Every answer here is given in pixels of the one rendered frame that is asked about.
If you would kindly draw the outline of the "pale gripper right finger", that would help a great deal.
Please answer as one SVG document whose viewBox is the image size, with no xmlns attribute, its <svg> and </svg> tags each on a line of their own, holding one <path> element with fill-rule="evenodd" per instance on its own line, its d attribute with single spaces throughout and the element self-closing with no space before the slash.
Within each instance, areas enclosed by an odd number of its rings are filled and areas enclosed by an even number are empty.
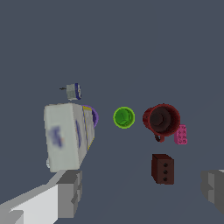
<svg viewBox="0 0 224 224">
<path fill-rule="evenodd" d="M 224 214 L 224 170 L 202 171 L 200 178 L 203 196 Z"/>
</svg>

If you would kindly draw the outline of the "dark red mug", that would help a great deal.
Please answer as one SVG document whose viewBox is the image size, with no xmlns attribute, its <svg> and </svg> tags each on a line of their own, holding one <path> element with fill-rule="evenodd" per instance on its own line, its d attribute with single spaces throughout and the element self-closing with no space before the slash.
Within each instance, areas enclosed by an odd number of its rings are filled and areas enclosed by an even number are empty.
<svg viewBox="0 0 224 224">
<path fill-rule="evenodd" d="M 162 143 L 165 137 L 173 135 L 180 125 L 179 112 L 169 104 L 158 104 L 143 114 L 144 126 L 151 130 L 155 139 Z"/>
</svg>

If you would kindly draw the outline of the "dark brown block with holes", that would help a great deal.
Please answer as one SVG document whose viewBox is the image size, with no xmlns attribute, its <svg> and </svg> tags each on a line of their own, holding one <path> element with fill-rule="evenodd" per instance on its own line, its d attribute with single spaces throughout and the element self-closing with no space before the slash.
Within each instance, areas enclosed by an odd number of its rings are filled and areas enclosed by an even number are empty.
<svg viewBox="0 0 224 224">
<path fill-rule="evenodd" d="M 174 159 L 166 154 L 153 154 L 151 176 L 157 184 L 174 184 Z"/>
</svg>

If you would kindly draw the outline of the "green cup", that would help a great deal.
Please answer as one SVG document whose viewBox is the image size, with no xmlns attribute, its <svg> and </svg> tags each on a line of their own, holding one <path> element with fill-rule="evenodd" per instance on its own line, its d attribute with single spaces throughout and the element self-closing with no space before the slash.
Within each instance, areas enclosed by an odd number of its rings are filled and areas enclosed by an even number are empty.
<svg viewBox="0 0 224 224">
<path fill-rule="evenodd" d="M 113 121 L 118 128 L 128 129 L 135 122 L 135 113 L 131 108 L 120 107 L 114 112 Z"/>
</svg>

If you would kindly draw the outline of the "large white box blue print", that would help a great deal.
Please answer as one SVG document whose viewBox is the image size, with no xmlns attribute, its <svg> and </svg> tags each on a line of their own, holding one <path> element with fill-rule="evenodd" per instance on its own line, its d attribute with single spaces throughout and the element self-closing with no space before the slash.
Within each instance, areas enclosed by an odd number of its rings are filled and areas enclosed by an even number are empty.
<svg viewBox="0 0 224 224">
<path fill-rule="evenodd" d="M 45 106 L 50 172 L 79 170 L 95 138 L 92 109 L 75 103 Z"/>
</svg>

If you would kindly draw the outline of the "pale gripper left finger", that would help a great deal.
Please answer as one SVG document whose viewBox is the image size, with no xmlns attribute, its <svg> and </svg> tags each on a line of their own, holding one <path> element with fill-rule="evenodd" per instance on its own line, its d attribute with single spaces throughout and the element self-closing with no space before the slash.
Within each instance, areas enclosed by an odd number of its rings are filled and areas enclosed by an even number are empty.
<svg viewBox="0 0 224 224">
<path fill-rule="evenodd" d="M 47 184 L 0 205 L 0 224 L 55 224 L 73 218 L 82 195 L 82 171 L 58 171 Z"/>
</svg>

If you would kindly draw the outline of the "purple round object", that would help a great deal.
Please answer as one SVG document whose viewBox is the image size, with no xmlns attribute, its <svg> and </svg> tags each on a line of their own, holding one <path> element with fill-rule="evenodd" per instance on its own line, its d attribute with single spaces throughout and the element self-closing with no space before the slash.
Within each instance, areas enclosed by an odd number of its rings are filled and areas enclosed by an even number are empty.
<svg viewBox="0 0 224 224">
<path fill-rule="evenodd" d="M 97 111 L 89 105 L 82 105 L 82 106 L 92 109 L 93 123 L 94 123 L 94 128 L 95 128 L 97 123 L 99 122 L 99 115 L 98 115 Z"/>
</svg>

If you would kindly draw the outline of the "small white blue box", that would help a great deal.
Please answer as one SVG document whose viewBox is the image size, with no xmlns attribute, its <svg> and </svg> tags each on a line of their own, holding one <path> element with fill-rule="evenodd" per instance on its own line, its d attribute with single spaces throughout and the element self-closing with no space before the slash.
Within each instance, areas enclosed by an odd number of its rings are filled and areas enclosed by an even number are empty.
<svg viewBox="0 0 224 224">
<path fill-rule="evenodd" d="M 81 99 L 81 86 L 78 83 L 62 87 L 61 90 L 66 90 L 67 99 L 69 101 Z"/>
</svg>

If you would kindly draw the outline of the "pink toy brick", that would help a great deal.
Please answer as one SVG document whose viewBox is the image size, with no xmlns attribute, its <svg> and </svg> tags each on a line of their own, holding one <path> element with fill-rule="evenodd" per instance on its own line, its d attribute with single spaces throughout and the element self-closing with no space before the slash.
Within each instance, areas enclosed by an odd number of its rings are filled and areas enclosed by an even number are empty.
<svg viewBox="0 0 224 224">
<path fill-rule="evenodd" d="M 180 124 L 178 130 L 174 133 L 174 142 L 176 144 L 187 144 L 186 126 Z"/>
</svg>

